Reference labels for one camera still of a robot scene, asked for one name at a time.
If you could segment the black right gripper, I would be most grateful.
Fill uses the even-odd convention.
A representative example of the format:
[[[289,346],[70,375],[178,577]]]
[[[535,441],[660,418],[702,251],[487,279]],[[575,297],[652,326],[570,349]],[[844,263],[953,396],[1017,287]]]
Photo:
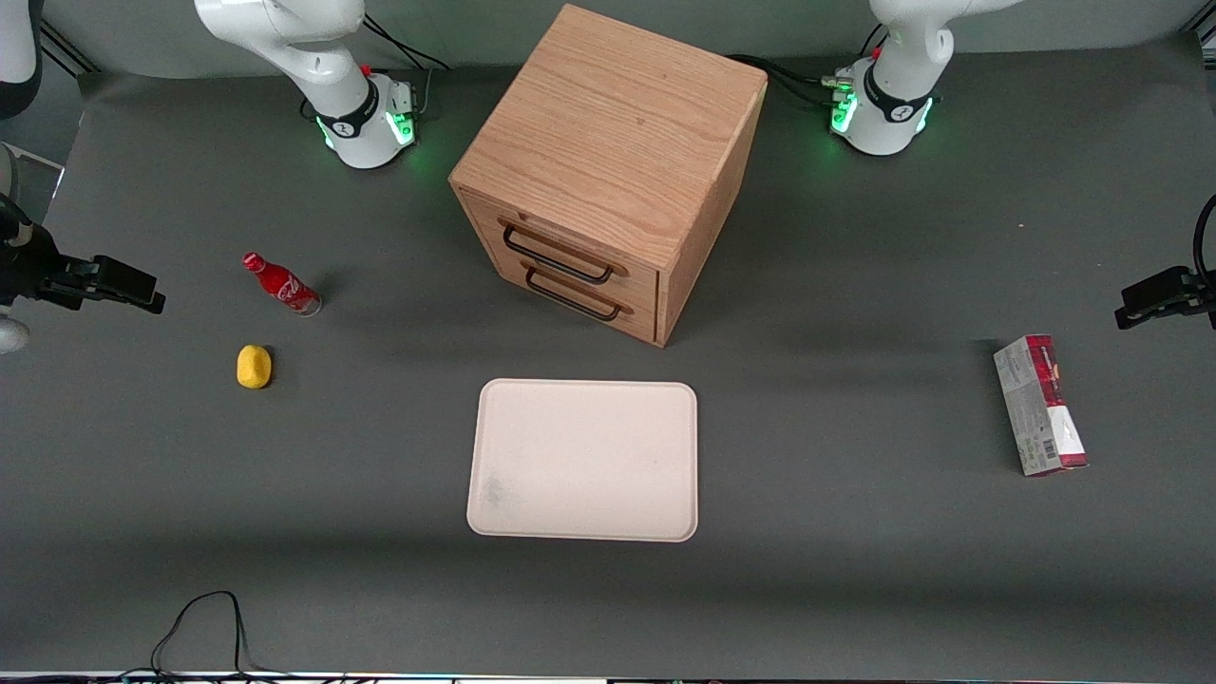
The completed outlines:
[[[109,256],[95,256],[94,285],[75,271],[85,260],[61,256],[52,236],[38,224],[18,224],[2,231],[1,305],[16,299],[46,299],[80,312],[86,299],[112,299],[151,314],[161,314],[165,295],[156,292],[157,279]]]

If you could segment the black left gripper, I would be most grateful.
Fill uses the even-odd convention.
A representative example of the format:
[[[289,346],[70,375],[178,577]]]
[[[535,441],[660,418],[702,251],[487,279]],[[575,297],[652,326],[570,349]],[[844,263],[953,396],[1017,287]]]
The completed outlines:
[[[1199,314],[1207,316],[1212,330],[1216,327],[1211,271],[1169,267],[1124,288],[1124,303],[1116,309],[1115,320],[1118,329],[1125,331],[1159,316]]]

